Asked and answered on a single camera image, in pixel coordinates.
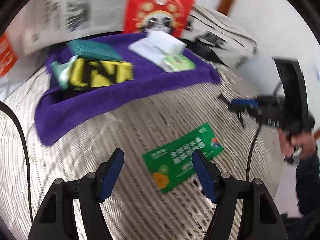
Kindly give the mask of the person's right hand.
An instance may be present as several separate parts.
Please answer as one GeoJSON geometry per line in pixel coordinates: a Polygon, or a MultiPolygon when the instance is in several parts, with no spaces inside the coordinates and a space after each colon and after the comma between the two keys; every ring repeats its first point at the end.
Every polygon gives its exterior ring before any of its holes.
{"type": "Polygon", "coordinates": [[[286,134],[278,129],[278,136],[280,150],[285,157],[291,157],[297,146],[302,147],[300,159],[308,159],[317,153],[315,137],[311,132],[303,132],[288,139],[286,134]]]}

